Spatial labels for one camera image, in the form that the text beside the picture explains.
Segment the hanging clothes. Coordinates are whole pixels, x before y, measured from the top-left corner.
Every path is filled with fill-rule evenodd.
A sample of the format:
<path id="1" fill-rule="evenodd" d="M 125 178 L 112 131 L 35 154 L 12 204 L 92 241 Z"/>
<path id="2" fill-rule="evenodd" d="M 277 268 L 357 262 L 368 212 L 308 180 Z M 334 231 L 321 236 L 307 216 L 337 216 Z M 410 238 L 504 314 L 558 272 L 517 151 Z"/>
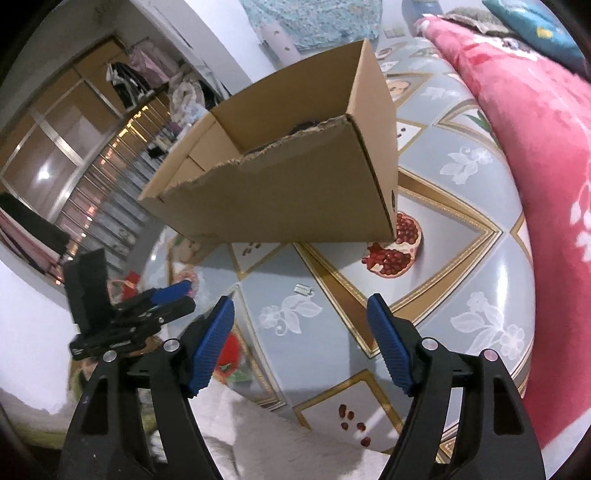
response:
<path id="1" fill-rule="evenodd" d="M 126 61 L 107 64 L 105 80 L 123 108 L 129 110 L 152 91 L 169 84 L 179 71 L 179 63 L 146 38 L 127 51 Z"/>

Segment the black purple wrist watch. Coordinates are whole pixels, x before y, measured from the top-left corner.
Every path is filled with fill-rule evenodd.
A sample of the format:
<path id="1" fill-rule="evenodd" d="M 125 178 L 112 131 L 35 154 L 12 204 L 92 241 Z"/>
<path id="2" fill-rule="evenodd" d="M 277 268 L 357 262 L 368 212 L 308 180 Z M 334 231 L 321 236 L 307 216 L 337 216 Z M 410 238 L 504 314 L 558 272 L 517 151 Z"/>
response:
<path id="1" fill-rule="evenodd" d="M 294 135 L 294 134 L 297 134 L 298 132 L 304 132 L 304 131 L 308 131 L 311 129 L 315 129 L 320 124 L 321 124 L 321 121 L 301 122 L 300 124 L 297 124 L 296 126 L 294 126 L 294 128 L 291 128 L 290 131 L 288 132 L 288 134 Z"/>

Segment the grey brown pillow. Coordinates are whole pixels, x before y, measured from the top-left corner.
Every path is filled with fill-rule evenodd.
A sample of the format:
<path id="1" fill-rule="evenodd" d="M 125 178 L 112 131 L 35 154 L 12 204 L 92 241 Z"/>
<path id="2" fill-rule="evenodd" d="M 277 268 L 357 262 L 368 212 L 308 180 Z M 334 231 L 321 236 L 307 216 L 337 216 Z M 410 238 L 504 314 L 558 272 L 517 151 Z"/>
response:
<path id="1" fill-rule="evenodd" d="M 511 33 L 511 30 L 494 14 L 475 7 L 458 7 L 443 14 L 441 18 L 482 35 L 507 36 Z"/>

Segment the brown cardboard box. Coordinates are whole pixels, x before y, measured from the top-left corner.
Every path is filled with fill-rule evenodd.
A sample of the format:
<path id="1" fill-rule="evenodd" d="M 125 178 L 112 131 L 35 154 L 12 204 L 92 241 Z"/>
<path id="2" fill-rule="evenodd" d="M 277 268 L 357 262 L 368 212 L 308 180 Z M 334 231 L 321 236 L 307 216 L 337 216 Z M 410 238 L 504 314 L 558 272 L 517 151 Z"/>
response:
<path id="1" fill-rule="evenodd" d="M 290 135 L 305 121 L 317 128 Z M 174 145 L 139 196 L 201 243 L 384 242 L 397 222 L 396 107 L 369 41 L 283 68 Z"/>

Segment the silver rectangular hair clip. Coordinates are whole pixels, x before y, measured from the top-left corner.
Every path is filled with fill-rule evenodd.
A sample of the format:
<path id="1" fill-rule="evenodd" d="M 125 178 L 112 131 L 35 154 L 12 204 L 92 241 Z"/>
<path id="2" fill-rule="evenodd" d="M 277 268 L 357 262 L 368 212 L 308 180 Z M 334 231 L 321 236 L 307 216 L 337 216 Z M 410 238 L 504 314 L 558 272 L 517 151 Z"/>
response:
<path id="1" fill-rule="evenodd" d="M 314 288 L 304 284 L 297 284 L 294 286 L 294 293 L 305 297 L 311 297 L 314 295 Z"/>

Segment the blue water jug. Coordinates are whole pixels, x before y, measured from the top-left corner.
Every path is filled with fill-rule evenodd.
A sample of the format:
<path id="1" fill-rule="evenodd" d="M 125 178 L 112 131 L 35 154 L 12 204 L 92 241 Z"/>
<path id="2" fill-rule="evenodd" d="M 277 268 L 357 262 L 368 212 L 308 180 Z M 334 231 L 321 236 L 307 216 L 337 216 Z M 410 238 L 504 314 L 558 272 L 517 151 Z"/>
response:
<path id="1" fill-rule="evenodd" d="M 425 15 L 443 15 L 444 10 L 438 0 L 412 0 L 411 6 L 413 13 L 417 18 L 422 18 Z"/>

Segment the wooden wardrobe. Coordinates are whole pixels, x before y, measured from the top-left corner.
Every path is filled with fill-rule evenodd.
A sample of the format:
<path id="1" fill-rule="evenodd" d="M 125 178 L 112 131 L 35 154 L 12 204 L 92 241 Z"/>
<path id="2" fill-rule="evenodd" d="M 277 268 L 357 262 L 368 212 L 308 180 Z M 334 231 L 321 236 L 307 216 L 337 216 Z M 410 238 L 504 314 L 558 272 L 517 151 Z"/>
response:
<path id="1" fill-rule="evenodd" d="M 1 138 L 1 189 L 48 221 L 101 145 L 138 132 L 106 79 L 117 62 L 129 55 L 111 35 L 56 74 Z"/>

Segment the pink floral blanket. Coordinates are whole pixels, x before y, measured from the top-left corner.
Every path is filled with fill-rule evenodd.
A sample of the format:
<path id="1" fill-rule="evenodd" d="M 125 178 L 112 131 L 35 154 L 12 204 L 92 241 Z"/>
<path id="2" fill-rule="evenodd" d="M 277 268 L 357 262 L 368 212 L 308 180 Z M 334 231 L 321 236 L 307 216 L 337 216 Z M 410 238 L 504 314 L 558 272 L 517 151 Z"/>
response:
<path id="1" fill-rule="evenodd" d="M 590 411 L 590 85 L 443 18 L 417 22 L 488 117 L 522 200 L 536 333 L 525 404 L 547 446 Z"/>

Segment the metal stair railing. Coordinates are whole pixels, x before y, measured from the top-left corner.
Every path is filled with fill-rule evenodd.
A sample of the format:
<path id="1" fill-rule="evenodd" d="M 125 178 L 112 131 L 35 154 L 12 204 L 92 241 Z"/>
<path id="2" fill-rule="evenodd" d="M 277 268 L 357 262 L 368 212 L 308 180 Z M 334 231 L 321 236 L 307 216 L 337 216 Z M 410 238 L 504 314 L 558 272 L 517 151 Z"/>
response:
<path id="1" fill-rule="evenodd" d="M 110 277 L 145 266 L 163 225 L 138 202 L 174 142 L 159 91 L 126 113 L 66 183 L 49 219 L 70 241 L 65 258 L 102 249 Z"/>

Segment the teal floral pillow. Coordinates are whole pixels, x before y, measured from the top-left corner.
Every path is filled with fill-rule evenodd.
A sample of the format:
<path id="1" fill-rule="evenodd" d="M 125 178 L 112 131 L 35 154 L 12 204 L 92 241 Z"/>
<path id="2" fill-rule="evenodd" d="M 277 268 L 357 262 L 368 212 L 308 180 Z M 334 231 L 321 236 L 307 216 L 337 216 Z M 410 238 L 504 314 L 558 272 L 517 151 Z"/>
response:
<path id="1" fill-rule="evenodd" d="M 483 0 L 482 3 L 535 50 L 574 73 L 590 77 L 590 63 L 578 44 L 542 2 Z"/>

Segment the pile of clothes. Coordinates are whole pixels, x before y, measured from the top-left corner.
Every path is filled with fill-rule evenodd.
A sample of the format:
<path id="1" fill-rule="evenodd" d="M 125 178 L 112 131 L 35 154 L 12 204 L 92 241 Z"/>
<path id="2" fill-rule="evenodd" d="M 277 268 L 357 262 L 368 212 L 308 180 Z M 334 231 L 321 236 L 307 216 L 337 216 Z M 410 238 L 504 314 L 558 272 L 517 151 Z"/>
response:
<path id="1" fill-rule="evenodd" d="M 192 126 L 218 104 L 218 96 L 195 72 L 176 76 L 168 88 L 170 120 L 180 130 Z"/>

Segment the teal floral hanging cloth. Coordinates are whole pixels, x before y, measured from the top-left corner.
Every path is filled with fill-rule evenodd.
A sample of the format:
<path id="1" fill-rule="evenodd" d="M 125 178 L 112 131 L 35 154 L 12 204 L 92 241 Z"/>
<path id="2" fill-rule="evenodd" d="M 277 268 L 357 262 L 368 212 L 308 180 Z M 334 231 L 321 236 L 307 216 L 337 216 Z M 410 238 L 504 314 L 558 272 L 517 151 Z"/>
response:
<path id="1" fill-rule="evenodd" d="M 301 52 L 374 41 L 382 25 L 380 0 L 245 0 L 240 4 L 257 34 L 276 22 Z"/>

